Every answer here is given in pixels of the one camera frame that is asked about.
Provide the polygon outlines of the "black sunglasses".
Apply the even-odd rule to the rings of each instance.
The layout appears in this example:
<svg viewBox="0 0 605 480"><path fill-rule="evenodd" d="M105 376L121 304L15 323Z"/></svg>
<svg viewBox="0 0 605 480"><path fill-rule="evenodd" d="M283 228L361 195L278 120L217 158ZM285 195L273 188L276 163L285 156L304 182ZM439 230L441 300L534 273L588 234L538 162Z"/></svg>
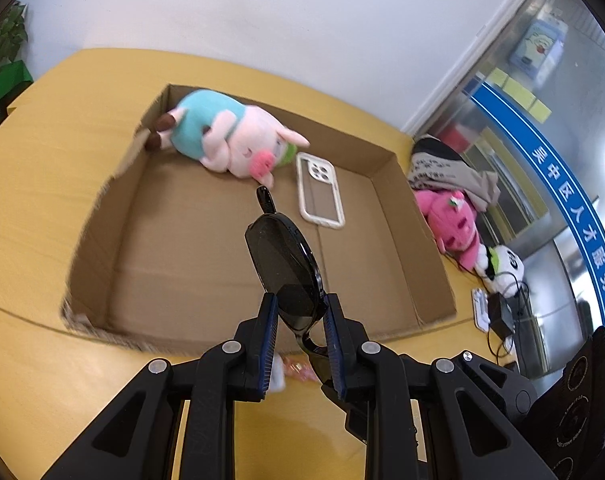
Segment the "black sunglasses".
<svg viewBox="0 0 605 480"><path fill-rule="evenodd" d="M269 191L256 191L262 215L245 231L246 244L278 316L295 336L322 382L325 395L344 411L357 353L339 298L324 290L313 252L296 224L278 212Z"/></svg>

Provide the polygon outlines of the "white clear phone case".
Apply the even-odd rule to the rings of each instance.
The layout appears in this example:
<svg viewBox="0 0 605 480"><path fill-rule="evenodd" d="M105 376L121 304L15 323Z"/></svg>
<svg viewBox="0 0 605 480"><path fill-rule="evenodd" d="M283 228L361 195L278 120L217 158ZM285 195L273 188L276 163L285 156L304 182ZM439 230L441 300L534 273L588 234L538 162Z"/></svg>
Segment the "white clear phone case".
<svg viewBox="0 0 605 480"><path fill-rule="evenodd" d="M299 212L317 226L342 229L345 214L334 166L326 159L308 153L296 155Z"/></svg>

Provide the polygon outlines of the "white black panda plush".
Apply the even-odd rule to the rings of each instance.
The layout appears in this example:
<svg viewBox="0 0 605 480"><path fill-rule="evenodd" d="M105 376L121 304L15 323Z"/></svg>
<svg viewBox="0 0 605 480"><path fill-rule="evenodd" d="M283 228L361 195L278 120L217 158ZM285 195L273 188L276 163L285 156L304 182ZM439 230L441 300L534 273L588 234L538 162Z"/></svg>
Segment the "white black panda plush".
<svg viewBox="0 0 605 480"><path fill-rule="evenodd" d="M479 246L476 274L490 294L511 298L517 294L524 277L524 263L508 246Z"/></svg>

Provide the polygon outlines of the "white earbuds case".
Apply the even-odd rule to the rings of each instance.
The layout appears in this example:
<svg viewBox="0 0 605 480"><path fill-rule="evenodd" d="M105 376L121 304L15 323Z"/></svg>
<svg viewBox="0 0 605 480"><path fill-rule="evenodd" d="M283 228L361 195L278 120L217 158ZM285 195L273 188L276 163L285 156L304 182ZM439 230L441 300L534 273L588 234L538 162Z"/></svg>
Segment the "white earbuds case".
<svg viewBox="0 0 605 480"><path fill-rule="evenodd" d="M276 354L273 357L271 372L270 372L270 382L269 389L270 393L281 392L286 387L285 381L285 365L284 361L279 354Z"/></svg>

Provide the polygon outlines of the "white flat device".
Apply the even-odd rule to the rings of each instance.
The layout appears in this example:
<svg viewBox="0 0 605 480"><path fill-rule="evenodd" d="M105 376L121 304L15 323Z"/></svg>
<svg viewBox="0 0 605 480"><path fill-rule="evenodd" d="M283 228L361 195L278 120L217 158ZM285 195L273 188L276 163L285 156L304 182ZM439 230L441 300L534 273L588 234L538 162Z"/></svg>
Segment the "white flat device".
<svg viewBox="0 0 605 480"><path fill-rule="evenodd" d="M490 328L488 296L485 290L475 288L472 290L471 298L475 326L481 332L488 333Z"/></svg>

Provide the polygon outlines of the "pink transparent pen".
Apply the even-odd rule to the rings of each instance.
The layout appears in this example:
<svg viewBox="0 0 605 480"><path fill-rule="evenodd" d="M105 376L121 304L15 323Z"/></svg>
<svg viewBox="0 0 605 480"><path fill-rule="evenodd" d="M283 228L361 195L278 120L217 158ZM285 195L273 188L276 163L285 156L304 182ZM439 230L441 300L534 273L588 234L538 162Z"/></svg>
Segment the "pink transparent pen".
<svg viewBox="0 0 605 480"><path fill-rule="evenodd" d="M293 358L293 356L283 356L282 362L286 378L298 380L298 382L320 381L308 360Z"/></svg>

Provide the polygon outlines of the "green potted plant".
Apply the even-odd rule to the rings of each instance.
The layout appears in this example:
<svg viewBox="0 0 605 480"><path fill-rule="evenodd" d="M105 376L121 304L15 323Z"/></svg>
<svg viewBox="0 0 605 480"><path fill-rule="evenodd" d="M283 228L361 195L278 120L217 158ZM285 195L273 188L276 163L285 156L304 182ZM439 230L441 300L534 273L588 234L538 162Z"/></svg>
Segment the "green potted plant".
<svg viewBox="0 0 605 480"><path fill-rule="evenodd" d="M27 6L14 2L0 17L0 69L15 62L22 46L28 41Z"/></svg>

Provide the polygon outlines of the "beige printed cloth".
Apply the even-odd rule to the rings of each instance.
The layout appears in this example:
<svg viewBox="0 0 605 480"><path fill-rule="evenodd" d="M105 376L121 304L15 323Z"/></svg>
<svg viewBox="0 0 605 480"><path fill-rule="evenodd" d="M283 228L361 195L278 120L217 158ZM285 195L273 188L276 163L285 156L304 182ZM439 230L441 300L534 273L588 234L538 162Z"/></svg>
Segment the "beige printed cloth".
<svg viewBox="0 0 605 480"><path fill-rule="evenodd" d="M499 202L498 174L476 170L435 136L422 136L414 143L408 181L414 190L462 191L479 212Z"/></svg>

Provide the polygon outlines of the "pink plush toy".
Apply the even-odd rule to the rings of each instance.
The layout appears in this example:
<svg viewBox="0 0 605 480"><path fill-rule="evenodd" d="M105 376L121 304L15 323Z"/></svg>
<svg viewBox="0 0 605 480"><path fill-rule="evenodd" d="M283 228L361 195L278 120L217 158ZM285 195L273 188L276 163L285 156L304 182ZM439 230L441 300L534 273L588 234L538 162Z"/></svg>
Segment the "pink plush toy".
<svg viewBox="0 0 605 480"><path fill-rule="evenodd" d="M472 271L481 239L476 210L467 203L463 192L416 190L414 197L439 251L452 255L459 266Z"/></svg>

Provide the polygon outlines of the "brown cardboard box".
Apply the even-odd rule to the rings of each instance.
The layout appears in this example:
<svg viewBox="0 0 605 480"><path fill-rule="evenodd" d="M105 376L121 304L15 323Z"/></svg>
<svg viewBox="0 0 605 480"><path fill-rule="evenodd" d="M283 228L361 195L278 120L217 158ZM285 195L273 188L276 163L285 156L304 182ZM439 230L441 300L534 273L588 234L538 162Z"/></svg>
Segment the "brown cardboard box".
<svg viewBox="0 0 605 480"><path fill-rule="evenodd" d="M177 84L162 90L97 196L62 304L72 330L145 351L199 354L258 311L263 288L245 242L260 215L255 183L144 148L153 121L187 93ZM396 155L288 110L275 116L336 169L342 229L301 217L293 166L276 170L272 195L345 315L383 341L452 318L455 295Z"/></svg>

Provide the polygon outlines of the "black power adapter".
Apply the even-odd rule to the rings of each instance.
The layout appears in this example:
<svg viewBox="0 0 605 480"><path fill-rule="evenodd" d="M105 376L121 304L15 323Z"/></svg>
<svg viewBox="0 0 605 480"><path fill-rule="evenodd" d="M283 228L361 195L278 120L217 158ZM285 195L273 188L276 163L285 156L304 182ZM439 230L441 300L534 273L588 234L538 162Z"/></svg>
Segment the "black power adapter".
<svg viewBox="0 0 605 480"><path fill-rule="evenodd" d="M499 292L488 296L489 327L502 341L514 335L515 324L508 300Z"/></svg>

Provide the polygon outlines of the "pig plush with teal shirt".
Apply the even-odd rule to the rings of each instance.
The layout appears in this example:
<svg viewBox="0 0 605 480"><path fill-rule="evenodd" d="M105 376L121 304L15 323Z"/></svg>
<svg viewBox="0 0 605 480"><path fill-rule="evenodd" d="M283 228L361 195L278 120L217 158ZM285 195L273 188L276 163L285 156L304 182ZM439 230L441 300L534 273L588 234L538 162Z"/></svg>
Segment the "pig plush with teal shirt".
<svg viewBox="0 0 605 480"><path fill-rule="evenodd" d="M304 136L267 110L205 89L162 114L145 141L147 151L174 148L210 171L252 178L267 188L273 186L273 170L308 146Z"/></svg>

